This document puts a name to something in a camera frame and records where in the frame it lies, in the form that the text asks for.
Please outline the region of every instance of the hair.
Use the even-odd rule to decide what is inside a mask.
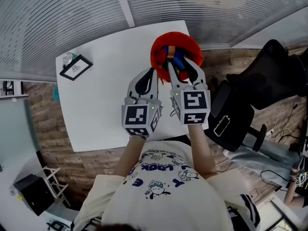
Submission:
[[[141,231],[141,229],[135,229],[128,224],[108,224],[97,227],[96,231]]]

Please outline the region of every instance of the horizontal blind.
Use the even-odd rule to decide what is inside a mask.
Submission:
[[[0,0],[0,78],[56,80],[55,58],[129,28],[118,0]]]
[[[136,26],[185,20],[199,44],[230,43],[307,5],[308,0],[128,0]]]

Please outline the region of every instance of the table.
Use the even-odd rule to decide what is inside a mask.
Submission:
[[[178,31],[188,35],[185,21],[174,21],[131,28],[114,33],[70,50],[93,63],[71,81],[60,76],[63,55],[56,58],[58,90],[64,121],[75,152],[123,147],[129,135],[121,126],[121,105],[128,85],[141,71],[151,67],[150,51],[160,35]],[[149,141],[172,138],[188,133],[173,111],[171,84],[158,83],[163,111]]]

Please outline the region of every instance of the red bucket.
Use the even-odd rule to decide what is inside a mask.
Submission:
[[[172,45],[187,50],[187,57],[198,66],[201,66],[203,55],[196,41],[180,32],[165,33],[155,40],[151,49],[151,65],[157,70],[158,76],[165,81],[170,82],[169,72],[160,67],[166,61],[166,54],[163,54],[164,51],[162,50],[165,45]],[[187,72],[179,72],[179,78],[186,80],[188,78]]]

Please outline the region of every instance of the smartphone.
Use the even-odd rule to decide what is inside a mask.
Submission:
[[[228,116],[224,116],[214,129],[214,133],[219,137],[230,123]]]

